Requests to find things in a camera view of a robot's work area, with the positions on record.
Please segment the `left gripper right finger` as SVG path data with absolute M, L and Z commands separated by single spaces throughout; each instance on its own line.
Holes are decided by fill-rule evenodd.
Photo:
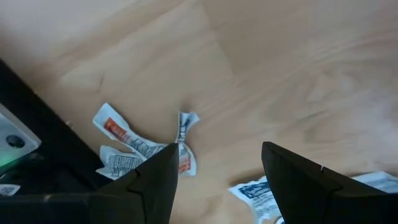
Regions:
M 262 164 L 286 223 L 397 223 L 387 193 L 266 141 Z

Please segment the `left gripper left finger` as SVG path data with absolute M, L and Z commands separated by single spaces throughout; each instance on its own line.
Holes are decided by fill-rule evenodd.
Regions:
M 1 223 L 168 223 L 178 161 L 172 143 L 95 192 L 1 197 Z

